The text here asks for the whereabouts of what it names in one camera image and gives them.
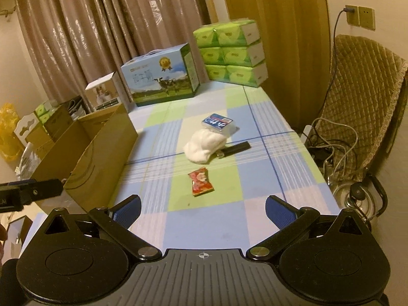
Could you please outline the blue milk carton box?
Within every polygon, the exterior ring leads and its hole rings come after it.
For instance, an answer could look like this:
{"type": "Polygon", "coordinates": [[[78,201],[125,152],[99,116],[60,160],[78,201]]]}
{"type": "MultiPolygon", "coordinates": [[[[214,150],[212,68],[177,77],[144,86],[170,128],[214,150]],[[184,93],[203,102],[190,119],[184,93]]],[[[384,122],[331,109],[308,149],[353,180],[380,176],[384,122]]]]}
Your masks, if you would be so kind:
{"type": "Polygon", "coordinates": [[[121,71],[136,106],[191,98],[200,85],[188,43],[134,57],[121,71]]]}

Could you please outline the white knitted sock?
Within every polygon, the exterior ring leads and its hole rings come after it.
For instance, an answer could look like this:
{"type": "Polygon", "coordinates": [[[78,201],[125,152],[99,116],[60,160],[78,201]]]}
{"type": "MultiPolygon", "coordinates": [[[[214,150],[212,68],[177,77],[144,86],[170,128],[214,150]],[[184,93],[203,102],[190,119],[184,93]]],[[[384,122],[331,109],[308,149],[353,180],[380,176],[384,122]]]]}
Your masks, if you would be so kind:
{"type": "Polygon", "coordinates": [[[225,146],[226,142],[226,136],[210,129],[200,129],[192,135],[183,147],[183,151],[190,162],[206,164],[216,151],[225,146]]]}

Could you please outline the white carved chair back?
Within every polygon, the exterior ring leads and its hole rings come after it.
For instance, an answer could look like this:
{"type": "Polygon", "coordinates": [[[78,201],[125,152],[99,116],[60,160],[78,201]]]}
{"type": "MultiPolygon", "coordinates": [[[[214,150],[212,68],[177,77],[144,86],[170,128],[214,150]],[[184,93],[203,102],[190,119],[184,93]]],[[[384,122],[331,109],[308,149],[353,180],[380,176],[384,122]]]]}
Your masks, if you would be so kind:
{"type": "Polygon", "coordinates": [[[38,119],[37,115],[35,115],[35,113],[24,115],[18,121],[14,129],[14,134],[24,147],[27,146],[26,137],[39,124],[39,122],[40,120],[38,119]]]}

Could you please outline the beige curtain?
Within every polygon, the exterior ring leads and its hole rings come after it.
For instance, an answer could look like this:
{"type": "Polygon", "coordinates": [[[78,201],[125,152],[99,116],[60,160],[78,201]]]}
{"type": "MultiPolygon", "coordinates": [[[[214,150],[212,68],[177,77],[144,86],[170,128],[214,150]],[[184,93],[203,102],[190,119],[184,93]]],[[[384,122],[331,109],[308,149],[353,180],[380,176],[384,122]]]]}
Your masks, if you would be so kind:
{"type": "Polygon", "coordinates": [[[88,83],[155,49],[192,43],[205,0],[15,0],[25,44],[47,96],[88,83]]]}

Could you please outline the steel kettle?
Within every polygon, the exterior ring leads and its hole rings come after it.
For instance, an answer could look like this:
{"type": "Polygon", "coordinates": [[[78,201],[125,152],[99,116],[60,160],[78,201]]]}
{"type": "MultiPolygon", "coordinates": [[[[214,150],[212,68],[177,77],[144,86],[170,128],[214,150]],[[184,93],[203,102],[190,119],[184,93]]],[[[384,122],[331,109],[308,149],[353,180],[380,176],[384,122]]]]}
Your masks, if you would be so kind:
{"type": "Polygon", "coordinates": [[[343,180],[330,185],[330,190],[341,209],[354,210],[372,231],[373,225],[388,207],[388,195],[381,182],[367,173],[362,182],[343,180]]]}

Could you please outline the blue clear plastic box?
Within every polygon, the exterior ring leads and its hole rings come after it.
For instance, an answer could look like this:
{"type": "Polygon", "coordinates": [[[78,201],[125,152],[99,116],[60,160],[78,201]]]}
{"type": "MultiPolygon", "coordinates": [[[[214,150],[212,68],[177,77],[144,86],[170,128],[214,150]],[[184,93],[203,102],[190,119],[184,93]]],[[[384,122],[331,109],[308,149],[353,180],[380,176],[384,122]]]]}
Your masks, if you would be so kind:
{"type": "Polygon", "coordinates": [[[201,124],[204,128],[225,136],[230,136],[236,131],[234,120],[217,113],[207,116],[201,124]]]}

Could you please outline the red snack packet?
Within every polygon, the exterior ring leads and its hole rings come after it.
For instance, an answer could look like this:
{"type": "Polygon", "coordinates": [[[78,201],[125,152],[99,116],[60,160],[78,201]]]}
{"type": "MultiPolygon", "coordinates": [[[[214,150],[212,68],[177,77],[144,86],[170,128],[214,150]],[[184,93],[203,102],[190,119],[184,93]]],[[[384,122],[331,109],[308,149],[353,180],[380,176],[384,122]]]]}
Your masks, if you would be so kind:
{"type": "Polygon", "coordinates": [[[192,182],[192,195],[201,196],[203,194],[214,191],[214,187],[208,178],[208,170],[201,167],[188,174],[192,182]]]}

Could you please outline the green tissue pack stack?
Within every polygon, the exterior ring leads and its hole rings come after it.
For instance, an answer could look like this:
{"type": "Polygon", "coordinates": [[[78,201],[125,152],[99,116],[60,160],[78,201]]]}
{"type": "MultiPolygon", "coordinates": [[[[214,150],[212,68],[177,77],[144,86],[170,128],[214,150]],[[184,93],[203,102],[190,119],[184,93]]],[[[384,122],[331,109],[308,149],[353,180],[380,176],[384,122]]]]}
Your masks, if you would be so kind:
{"type": "Polygon", "coordinates": [[[237,19],[203,25],[193,36],[210,80],[258,88],[268,79],[256,21],[237,19]]]}

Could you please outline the wooden wardrobe panel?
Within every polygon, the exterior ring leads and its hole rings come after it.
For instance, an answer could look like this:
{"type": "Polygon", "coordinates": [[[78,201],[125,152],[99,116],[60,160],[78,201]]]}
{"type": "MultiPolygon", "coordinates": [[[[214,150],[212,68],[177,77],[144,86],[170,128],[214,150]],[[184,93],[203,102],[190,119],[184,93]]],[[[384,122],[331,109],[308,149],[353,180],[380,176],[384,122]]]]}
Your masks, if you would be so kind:
{"type": "Polygon", "coordinates": [[[330,73],[326,0],[225,0],[231,19],[256,21],[268,80],[263,89],[289,125],[300,130],[318,115],[330,73]]]}

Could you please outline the wall socket panel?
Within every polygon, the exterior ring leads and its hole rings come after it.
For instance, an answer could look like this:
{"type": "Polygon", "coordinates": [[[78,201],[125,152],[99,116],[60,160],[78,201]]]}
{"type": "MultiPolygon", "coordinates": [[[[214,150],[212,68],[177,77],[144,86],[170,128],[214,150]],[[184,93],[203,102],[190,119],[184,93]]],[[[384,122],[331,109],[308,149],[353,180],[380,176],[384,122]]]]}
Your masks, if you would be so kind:
{"type": "Polygon", "coordinates": [[[344,11],[347,13],[348,25],[361,27],[366,30],[376,30],[376,14],[374,9],[345,5],[344,11]]]}

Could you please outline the yellow plastic bag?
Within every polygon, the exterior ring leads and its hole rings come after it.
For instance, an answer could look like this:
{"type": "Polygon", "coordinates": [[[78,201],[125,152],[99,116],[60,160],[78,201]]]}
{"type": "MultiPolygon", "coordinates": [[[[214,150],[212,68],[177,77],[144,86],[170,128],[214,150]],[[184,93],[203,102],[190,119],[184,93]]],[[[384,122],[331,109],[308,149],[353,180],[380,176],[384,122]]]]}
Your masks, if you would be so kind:
{"type": "Polygon", "coordinates": [[[15,107],[11,103],[4,103],[0,111],[0,147],[1,156],[6,162],[16,161],[23,152],[23,145],[15,135],[19,120],[15,107]]]}

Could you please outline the quilted brown chair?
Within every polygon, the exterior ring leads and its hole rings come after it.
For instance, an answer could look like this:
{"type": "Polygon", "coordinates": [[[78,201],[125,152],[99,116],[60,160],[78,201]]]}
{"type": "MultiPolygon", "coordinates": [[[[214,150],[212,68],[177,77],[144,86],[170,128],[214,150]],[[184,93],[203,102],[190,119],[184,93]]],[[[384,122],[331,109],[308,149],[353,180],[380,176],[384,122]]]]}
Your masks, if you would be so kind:
{"type": "Polygon", "coordinates": [[[407,60],[366,37],[335,37],[335,77],[319,136],[337,142],[330,181],[361,181],[375,158],[396,110],[407,60]]]}

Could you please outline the brown cardboard box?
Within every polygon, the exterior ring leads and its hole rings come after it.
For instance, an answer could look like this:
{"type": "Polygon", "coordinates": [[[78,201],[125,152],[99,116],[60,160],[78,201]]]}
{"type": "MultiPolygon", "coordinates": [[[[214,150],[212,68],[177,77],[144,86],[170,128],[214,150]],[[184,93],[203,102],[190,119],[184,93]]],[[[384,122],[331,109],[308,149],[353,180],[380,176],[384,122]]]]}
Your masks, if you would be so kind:
{"type": "Polygon", "coordinates": [[[137,138],[122,104],[77,119],[32,174],[38,181],[63,181],[63,192],[36,204],[45,213],[56,207],[71,213],[107,207],[137,138]]]}

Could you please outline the brown cardboard carton stack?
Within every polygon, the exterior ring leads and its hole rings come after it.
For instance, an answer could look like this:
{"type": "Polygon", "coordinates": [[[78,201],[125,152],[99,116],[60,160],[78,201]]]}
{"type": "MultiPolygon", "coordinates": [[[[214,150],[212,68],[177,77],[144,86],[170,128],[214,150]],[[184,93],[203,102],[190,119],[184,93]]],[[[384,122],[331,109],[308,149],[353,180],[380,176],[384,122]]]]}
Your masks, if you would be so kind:
{"type": "Polygon", "coordinates": [[[25,136],[25,141],[34,146],[35,152],[44,157],[58,139],[79,117],[88,113],[81,96],[74,97],[60,105],[54,100],[45,101],[34,110],[37,124],[25,136]]]}

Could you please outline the white product box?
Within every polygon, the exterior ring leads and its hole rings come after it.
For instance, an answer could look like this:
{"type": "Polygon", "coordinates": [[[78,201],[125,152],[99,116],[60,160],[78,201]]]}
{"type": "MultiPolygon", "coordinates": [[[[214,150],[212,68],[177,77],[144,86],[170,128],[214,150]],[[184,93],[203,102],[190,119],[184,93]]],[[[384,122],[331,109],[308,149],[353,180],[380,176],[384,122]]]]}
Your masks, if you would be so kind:
{"type": "Polygon", "coordinates": [[[94,111],[117,104],[128,104],[129,97],[118,72],[92,81],[85,88],[85,96],[94,111]]]}

